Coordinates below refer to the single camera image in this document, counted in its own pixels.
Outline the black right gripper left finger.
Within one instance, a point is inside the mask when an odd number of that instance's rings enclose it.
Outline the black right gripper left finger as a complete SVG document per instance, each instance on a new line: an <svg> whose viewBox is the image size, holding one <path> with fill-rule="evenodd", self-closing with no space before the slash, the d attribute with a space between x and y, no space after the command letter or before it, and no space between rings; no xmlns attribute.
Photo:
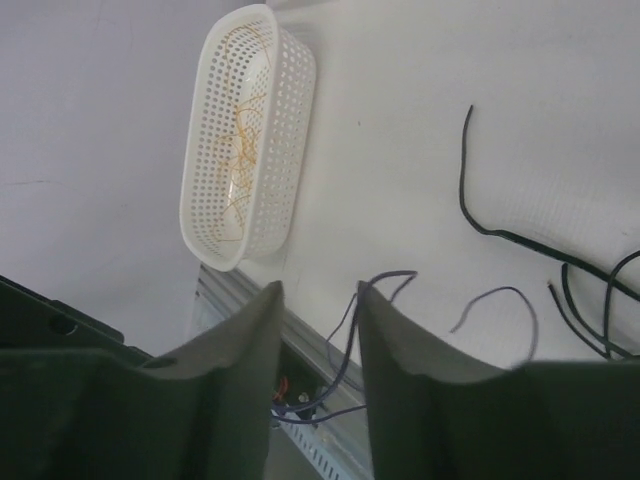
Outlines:
<svg viewBox="0 0 640 480"><path fill-rule="evenodd" d="M140 366L93 348L1 347L5 479L259 479L283 288Z"/></svg>

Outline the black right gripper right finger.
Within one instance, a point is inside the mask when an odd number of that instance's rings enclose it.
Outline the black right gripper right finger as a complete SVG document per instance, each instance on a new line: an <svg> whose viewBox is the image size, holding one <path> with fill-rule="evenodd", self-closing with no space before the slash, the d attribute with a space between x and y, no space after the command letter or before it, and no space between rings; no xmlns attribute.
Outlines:
<svg viewBox="0 0 640 480"><path fill-rule="evenodd" d="M361 284L357 306L378 479L635 479L639 366L458 350Z"/></svg>

